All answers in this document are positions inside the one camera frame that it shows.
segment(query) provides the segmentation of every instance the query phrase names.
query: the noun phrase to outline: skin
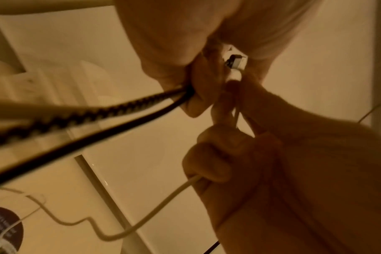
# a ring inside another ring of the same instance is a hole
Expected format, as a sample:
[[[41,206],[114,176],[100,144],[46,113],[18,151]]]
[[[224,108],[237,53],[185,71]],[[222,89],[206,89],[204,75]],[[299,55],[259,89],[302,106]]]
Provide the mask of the skin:
[[[381,137],[230,81],[183,160],[226,253],[381,253]],[[232,109],[255,133],[233,127]]]
[[[116,0],[146,74],[163,89],[191,83],[191,117],[214,126],[183,160],[226,253],[381,253],[381,137],[302,111],[263,82],[320,0]],[[249,56],[226,83],[221,54]],[[255,133],[234,128],[241,110]]]

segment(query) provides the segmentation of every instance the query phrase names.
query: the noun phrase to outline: hand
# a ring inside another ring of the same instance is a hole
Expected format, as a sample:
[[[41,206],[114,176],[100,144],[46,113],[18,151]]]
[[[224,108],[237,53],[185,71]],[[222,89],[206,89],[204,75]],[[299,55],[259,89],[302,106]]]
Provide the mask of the hand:
[[[226,252],[381,253],[381,137],[300,110],[252,76],[183,160]],[[255,133],[231,127],[238,105]]]
[[[206,84],[199,83],[200,79],[192,78],[189,64],[202,50],[206,61],[215,66],[222,62],[221,53],[228,49],[226,45],[232,44],[249,56],[247,69],[263,79],[272,61],[321,1],[115,0],[115,3],[144,72],[159,81],[164,90],[192,83],[196,95],[183,109],[196,117],[214,102],[212,99],[219,96],[223,85],[220,82],[206,88]]]

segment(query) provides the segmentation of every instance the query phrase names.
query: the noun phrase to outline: dark purple circular label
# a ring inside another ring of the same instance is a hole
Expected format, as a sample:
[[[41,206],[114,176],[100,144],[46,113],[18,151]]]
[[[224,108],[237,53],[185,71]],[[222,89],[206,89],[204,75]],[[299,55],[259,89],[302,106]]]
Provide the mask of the dark purple circular label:
[[[7,229],[10,225],[18,222],[19,216],[9,209],[0,207],[0,234]],[[20,222],[8,230],[0,241],[0,248],[3,249],[1,253],[16,253],[23,241],[23,224]]]

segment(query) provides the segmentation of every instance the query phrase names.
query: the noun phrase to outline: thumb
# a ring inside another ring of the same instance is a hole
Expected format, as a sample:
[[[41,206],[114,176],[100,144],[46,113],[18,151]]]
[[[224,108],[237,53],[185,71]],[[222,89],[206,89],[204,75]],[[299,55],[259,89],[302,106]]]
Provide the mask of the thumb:
[[[306,138],[323,130],[329,119],[299,109],[244,73],[239,83],[239,107],[244,116],[282,140]]]

